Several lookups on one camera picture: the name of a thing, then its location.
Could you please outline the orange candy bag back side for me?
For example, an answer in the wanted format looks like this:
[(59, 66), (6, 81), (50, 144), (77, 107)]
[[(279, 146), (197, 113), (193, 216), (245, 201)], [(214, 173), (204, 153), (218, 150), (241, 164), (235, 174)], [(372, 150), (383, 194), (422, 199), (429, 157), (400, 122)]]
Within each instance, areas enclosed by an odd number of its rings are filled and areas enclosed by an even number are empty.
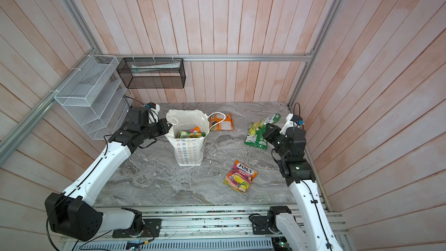
[(210, 131), (233, 131), (232, 113), (222, 114), (214, 113), (209, 117)]

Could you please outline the green Fox's spring tea bag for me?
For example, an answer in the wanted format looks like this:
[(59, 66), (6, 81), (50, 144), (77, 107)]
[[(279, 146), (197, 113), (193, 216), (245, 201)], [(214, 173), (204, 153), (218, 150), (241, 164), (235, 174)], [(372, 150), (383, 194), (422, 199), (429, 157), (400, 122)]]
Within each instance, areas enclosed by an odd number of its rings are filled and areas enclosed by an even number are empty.
[(176, 138), (185, 139), (185, 138), (202, 138), (205, 137), (206, 133), (202, 132), (200, 127), (195, 127), (189, 131), (179, 130), (177, 132)]

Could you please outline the small green candy bag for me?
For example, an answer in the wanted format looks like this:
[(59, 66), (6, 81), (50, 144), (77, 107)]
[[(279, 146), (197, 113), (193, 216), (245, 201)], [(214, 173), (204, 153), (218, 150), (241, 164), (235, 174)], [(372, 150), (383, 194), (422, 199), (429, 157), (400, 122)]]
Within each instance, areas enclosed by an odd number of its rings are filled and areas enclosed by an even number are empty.
[(255, 148), (267, 149), (267, 142), (263, 137), (264, 132), (266, 131), (264, 121), (258, 121), (255, 123), (251, 123), (249, 125), (249, 130), (247, 137), (244, 141), (245, 145), (253, 146)]

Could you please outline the yellow green Fox's bag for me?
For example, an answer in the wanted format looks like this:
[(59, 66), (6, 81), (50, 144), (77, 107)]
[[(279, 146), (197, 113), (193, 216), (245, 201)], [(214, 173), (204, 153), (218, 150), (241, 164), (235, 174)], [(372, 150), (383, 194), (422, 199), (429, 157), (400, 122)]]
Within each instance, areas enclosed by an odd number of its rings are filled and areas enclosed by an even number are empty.
[(281, 115), (278, 113), (275, 113), (275, 114), (270, 115), (262, 120), (251, 123), (249, 128), (250, 128), (250, 130), (260, 131), (260, 130), (265, 129), (266, 124), (268, 124), (268, 123), (275, 124), (275, 123), (279, 122), (280, 119), (281, 119)]

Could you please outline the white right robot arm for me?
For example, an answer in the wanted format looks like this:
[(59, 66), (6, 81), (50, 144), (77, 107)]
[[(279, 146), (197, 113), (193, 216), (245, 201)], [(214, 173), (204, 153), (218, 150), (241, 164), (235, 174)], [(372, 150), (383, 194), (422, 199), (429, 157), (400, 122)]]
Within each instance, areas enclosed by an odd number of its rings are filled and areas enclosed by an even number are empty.
[(305, 131), (285, 126), (280, 129), (266, 124), (262, 135), (280, 159), (275, 162), (299, 206), (303, 226), (299, 226), (287, 206), (272, 206), (268, 225), (273, 233), (281, 233), (293, 251), (341, 251), (322, 206), (315, 174), (304, 158)]

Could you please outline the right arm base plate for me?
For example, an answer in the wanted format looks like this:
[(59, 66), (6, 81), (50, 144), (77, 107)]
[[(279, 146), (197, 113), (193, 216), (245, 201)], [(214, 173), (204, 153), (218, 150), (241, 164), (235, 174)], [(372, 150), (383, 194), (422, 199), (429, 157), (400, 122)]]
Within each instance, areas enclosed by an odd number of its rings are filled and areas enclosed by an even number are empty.
[(249, 220), (252, 223), (252, 231), (254, 235), (279, 233), (279, 230), (277, 229), (275, 221), (272, 219), (272, 217), (262, 216), (258, 213), (254, 213), (249, 216)]

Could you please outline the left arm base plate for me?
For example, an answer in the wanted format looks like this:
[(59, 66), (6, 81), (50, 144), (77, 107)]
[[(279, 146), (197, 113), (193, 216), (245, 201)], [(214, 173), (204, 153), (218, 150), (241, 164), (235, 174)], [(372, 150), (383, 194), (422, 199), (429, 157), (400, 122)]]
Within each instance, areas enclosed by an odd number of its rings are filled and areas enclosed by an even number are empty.
[(143, 218), (142, 223), (126, 230), (114, 230), (112, 238), (157, 238), (160, 235), (161, 218)]

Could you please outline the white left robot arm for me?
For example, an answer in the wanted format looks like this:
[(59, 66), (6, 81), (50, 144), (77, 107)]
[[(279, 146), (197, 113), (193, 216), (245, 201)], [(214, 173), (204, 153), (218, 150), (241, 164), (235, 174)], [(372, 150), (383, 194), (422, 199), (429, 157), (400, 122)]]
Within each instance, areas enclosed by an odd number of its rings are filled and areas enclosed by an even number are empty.
[(94, 204), (113, 173), (137, 148), (169, 132), (172, 125), (159, 117), (159, 111), (160, 106), (152, 102), (129, 109), (123, 125), (106, 137), (106, 146), (93, 164), (63, 192), (46, 198), (46, 232), (84, 242), (99, 232), (114, 230), (122, 230), (130, 237), (142, 235), (145, 223), (140, 211), (121, 208), (102, 212)]

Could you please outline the white printed paper bag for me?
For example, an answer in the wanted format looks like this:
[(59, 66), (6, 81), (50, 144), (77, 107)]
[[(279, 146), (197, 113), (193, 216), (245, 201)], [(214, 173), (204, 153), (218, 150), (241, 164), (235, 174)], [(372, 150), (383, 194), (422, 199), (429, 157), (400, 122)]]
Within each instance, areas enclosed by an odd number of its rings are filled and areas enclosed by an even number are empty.
[[(204, 157), (204, 144), (210, 129), (210, 116), (200, 110), (171, 109), (166, 114), (166, 120), (172, 125), (165, 135), (174, 148), (175, 159), (179, 166), (200, 166)], [(180, 137), (180, 132), (193, 130), (195, 134)]]

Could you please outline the Fox's fruits bag front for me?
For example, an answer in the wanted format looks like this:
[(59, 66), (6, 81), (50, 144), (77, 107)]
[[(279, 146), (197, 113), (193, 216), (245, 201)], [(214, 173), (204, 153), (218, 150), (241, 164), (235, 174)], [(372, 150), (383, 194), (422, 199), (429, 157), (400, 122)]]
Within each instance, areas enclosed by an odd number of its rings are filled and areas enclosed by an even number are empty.
[(257, 171), (236, 160), (223, 183), (235, 191), (246, 193), (257, 175)]

